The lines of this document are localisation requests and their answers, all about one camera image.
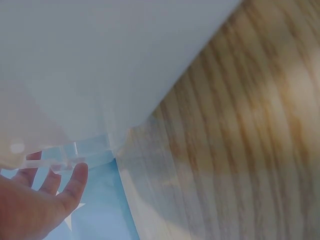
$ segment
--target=wood grain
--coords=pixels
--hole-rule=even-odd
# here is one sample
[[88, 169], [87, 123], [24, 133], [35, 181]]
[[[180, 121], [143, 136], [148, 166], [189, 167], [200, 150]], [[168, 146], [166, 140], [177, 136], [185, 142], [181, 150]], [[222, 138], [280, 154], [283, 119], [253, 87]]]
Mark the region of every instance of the wood grain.
[[117, 163], [141, 240], [320, 239], [320, 1], [245, 1]]

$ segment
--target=light blue surface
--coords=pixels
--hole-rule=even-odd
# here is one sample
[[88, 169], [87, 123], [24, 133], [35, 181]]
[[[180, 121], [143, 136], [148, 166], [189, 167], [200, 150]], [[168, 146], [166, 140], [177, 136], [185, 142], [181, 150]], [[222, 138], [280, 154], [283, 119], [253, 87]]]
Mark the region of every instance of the light blue surface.
[[[15, 173], [8, 170], [1, 172], [7, 178]], [[33, 189], [39, 189], [47, 173], [47, 168], [38, 170]], [[59, 192], [62, 192], [70, 176], [71, 172], [62, 173]], [[72, 231], [63, 221], [46, 240], [139, 240], [115, 160], [89, 170], [80, 202], [85, 205], [72, 213]]]

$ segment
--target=wooden surface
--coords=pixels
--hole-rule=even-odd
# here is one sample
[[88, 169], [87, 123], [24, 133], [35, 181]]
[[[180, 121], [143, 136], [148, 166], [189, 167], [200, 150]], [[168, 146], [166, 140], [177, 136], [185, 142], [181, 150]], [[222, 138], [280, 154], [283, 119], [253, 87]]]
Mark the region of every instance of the wooden surface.
[[320, 239], [320, 0], [248, 0], [117, 158], [141, 240]]

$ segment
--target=translucent plastic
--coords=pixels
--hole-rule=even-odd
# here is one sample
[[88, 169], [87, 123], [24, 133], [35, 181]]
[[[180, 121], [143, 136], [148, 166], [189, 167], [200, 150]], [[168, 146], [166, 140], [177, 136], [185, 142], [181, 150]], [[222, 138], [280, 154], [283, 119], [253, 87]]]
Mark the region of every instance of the translucent plastic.
[[0, 168], [55, 165], [23, 163], [50, 148], [68, 168], [102, 135], [117, 149], [238, 3], [0, 1]]

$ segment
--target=white star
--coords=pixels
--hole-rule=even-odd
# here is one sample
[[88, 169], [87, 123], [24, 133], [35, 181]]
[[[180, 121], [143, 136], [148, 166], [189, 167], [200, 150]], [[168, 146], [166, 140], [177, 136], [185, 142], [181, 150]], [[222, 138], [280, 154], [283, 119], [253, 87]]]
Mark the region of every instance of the white star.
[[[75, 210], [83, 207], [84, 205], [85, 205], [85, 203], [79, 203], [79, 205], [76, 207]], [[67, 216], [67, 217], [65, 218], [65, 220], [64, 220], [71, 232], [72, 232], [72, 220], [71, 220], [71, 215], [73, 214], [73, 212], [72, 212], [69, 216]]]

